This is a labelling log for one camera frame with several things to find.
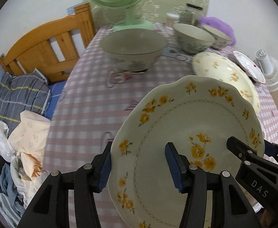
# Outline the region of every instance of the blue bedsheet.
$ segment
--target blue bedsheet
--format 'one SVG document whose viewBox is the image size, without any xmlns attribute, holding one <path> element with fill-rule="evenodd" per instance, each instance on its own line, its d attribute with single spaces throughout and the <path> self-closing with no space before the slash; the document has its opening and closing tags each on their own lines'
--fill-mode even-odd
<svg viewBox="0 0 278 228">
<path fill-rule="evenodd" d="M 51 97 L 50 97 L 48 109 L 45 113 L 45 117 L 47 117 L 50 120 L 53 117 L 54 109 L 56 108 L 56 104 L 59 101 L 62 90 L 65 86 L 65 83 L 66 83 L 66 81 L 63 81 L 63 82 L 53 84 L 49 87 L 49 89 L 51 91 Z"/>
</svg>

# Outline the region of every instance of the screw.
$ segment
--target screw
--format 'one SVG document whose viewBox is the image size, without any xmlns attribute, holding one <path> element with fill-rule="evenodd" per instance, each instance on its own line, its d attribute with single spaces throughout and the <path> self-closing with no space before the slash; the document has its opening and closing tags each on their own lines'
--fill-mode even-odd
<svg viewBox="0 0 278 228">
<path fill-rule="evenodd" d="M 85 170 L 90 170 L 90 169 L 92 168 L 92 164 L 85 164 L 85 165 L 83 166 L 83 168 L 84 168 Z"/>
<path fill-rule="evenodd" d="M 191 170 L 197 170 L 197 169 L 198 169 L 198 166 L 195 165 L 195 164 L 190 164 L 189 168 L 190 168 Z"/>
<path fill-rule="evenodd" d="M 229 177 L 230 176 L 230 173 L 228 171 L 223 171 L 222 172 L 222 176 L 224 177 Z"/>
<path fill-rule="evenodd" d="M 59 171 L 58 170 L 54 170 L 54 171 L 51 172 L 51 175 L 53 177 L 55 177 L 55 176 L 59 175 Z"/>
</svg>

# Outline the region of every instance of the fan base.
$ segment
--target fan base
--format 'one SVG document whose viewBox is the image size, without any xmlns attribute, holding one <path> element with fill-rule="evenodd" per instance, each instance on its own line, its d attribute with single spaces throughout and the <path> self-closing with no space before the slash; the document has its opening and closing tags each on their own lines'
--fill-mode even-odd
<svg viewBox="0 0 278 228">
<path fill-rule="evenodd" d="M 133 24 L 127 24 L 126 22 L 118 22 L 117 24 L 115 24 L 112 27 L 112 30 L 114 32 L 116 31 L 120 31 L 120 30 L 124 30 L 124 29 L 136 29 L 136 28 L 140 28 L 140 29 L 147 29 L 147 30 L 154 30 L 154 25 L 146 20 L 142 20 L 142 19 L 135 19 L 133 21 Z"/>
</svg>

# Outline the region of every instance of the striped cloth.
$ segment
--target striped cloth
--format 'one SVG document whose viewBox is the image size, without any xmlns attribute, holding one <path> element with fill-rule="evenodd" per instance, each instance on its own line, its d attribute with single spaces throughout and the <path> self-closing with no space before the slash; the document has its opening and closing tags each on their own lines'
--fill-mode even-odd
<svg viewBox="0 0 278 228">
<path fill-rule="evenodd" d="M 194 74 L 192 56 L 180 52 L 173 31 L 155 25 L 155 31 L 169 45 L 160 59 L 145 74 L 119 78 L 111 61 L 99 47 L 110 31 L 102 28 L 92 39 L 71 72 L 51 122 L 44 157 L 45 170 L 62 173 L 77 170 L 102 153 L 108 140 L 113 140 L 122 123 L 141 99 L 153 88 L 173 83 Z M 209 52 L 231 58 L 235 46 Z M 260 98 L 259 119 L 265 128 L 265 139 L 278 144 L 278 110 L 265 85 L 256 86 Z M 95 194 L 102 228 L 128 228 L 110 199 L 108 189 Z M 70 227 L 76 227 L 73 191 L 69 194 Z"/>
<path fill-rule="evenodd" d="M 5 73 L 0 86 L 0 121 L 8 125 L 8 135 L 21 122 L 20 113 L 28 110 L 43 115 L 50 98 L 47 80 L 38 74 L 12 76 Z"/>
</svg>

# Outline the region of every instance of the white fan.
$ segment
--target white fan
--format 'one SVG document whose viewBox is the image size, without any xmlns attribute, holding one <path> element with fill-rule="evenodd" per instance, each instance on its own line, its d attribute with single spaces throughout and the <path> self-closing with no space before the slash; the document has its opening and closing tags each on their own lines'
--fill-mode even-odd
<svg viewBox="0 0 278 228">
<path fill-rule="evenodd" d="M 270 92 L 278 90 L 278 60 L 268 56 L 264 50 L 256 53 L 256 60 L 266 79 L 266 86 Z"/>
</svg>

